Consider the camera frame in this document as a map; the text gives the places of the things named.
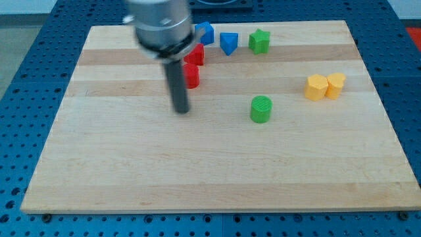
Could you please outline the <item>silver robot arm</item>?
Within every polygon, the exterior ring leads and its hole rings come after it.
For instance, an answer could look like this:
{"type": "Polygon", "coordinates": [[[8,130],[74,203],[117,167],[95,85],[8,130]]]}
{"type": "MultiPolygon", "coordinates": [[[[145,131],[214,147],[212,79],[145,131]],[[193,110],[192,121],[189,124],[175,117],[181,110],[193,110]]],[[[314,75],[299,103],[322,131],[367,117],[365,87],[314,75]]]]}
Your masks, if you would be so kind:
{"type": "Polygon", "coordinates": [[[142,50],[161,62],[173,110],[190,110],[182,60],[205,34],[195,30],[186,0],[127,0],[126,24],[135,28],[142,50]]]}

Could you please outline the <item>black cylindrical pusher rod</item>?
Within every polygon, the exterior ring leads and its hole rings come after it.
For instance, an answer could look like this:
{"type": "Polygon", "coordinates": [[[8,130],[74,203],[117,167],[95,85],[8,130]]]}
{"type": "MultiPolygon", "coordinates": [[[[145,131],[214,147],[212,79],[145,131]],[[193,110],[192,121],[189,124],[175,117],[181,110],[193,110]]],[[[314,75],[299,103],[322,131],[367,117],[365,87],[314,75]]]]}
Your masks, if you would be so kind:
{"type": "Polygon", "coordinates": [[[190,106],[181,61],[164,63],[163,68],[174,111],[178,114],[188,113],[190,106]]]}

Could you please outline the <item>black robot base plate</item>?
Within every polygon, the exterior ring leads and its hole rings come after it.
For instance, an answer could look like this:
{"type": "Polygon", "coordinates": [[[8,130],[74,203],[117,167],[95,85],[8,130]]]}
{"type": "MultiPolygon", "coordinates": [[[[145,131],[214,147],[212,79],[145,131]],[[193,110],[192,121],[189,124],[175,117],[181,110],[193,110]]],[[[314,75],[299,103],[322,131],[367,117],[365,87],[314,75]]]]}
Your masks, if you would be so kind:
{"type": "Polygon", "coordinates": [[[253,8],[253,0],[189,0],[188,3],[195,10],[253,8]]]}

